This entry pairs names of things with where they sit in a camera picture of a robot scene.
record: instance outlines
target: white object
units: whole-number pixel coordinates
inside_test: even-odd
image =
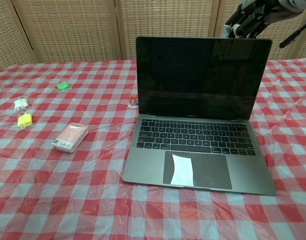
[[[193,185],[193,168],[191,158],[172,154],[174,161],[174,174],[171,180],[173,185]]]
[[[14,110],[19,111],[26,109],[29,106],[28,100],[26,98],[19,98],[14,101]]]

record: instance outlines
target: small white packet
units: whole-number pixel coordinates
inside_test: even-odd
[[[14,101],[14,111],[25,111],[28,106],[28,100],[25,97],[20,97]]]
[[[87,134],[87,126],[80,123],[70,123],[51,144],[60,151],[72,154]]]

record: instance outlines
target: trackpad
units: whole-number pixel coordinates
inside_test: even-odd
[[[166,151],[163,183],[232,189],[226,157],[204,153]]]

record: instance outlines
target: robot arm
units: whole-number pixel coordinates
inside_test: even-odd
[[[268,25],[295,18],[304,10],[306,0],[243,0],[237,11],[225,23],[221,37],[256,38]],[[301,30],[295,33],[297,34],[288,44],[301,33]]]

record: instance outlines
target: plastic tablecloth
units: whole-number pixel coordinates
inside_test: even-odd
[[[306,58],[267,63],[250,118],[276,196],[123,182],[136,93],[134,60],[0,70],[0,239],[306,240]],[[51,145],[68,123],[89,131],[73,154]]]

